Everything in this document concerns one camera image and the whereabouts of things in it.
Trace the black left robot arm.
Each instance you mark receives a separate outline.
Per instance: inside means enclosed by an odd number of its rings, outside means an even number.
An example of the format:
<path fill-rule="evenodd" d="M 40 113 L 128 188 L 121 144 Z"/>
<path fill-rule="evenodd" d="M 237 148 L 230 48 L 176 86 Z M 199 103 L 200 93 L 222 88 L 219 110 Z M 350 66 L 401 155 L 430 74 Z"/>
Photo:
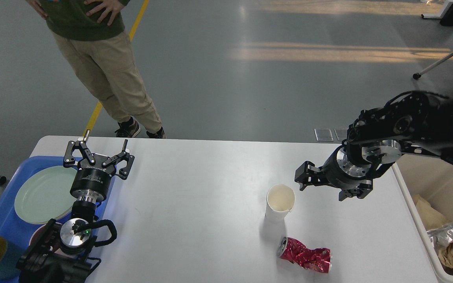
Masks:
<path fill-rule="evenodd" d="M 100 265 L 91 257 L 93 248 L 109 245 L 117 238 L 111 220 L 101 220 L 96 209 L 108 199 L 112 178 L 128 178 L 134 156 L 124 140 L 114 156 L 93 153 L 87 147 L 90 130 L 71 140 L 63 158 L 65 168 L 75 168 L 70 195 L 71 217 L 63 224 L 50 219 L 16 263 L 20 283 L 84 283 Z"/>

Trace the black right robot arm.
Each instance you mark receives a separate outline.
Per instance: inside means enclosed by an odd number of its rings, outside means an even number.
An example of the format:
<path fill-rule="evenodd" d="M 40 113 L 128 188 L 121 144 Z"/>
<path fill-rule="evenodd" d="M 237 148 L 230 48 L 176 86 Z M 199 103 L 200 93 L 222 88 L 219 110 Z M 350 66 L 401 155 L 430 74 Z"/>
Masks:
<path fill-rule="evenodd" d="M 453 98 L 407 91 L 383 107 L 360 112 L 346 138 L 317 167 L 305 161 L 295 170 L 300 191 L 308 186 L 340 189 L 339 201 L 365 198 L 373 181 L 405 154 L 431 156 L 453 165 Z"/>

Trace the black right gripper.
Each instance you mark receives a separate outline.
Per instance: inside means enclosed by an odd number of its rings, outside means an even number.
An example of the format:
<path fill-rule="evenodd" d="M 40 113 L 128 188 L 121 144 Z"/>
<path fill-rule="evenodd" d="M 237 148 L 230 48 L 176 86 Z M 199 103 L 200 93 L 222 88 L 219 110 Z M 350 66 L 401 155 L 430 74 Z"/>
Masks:
<path fill-rule="evenodd" d="M 300 185 L 300 191 L 308 186 L 329 185 L 342 189 L 339 201 L 352 197 L 364 199 L 373 190 L 373 181 L 364 180 L 371 166 L 355 165 L 349 160 L 344 147 L 340 146 L 321 167 L 310 161 L 302 163 L 295 170 L 294 181 Z"/>

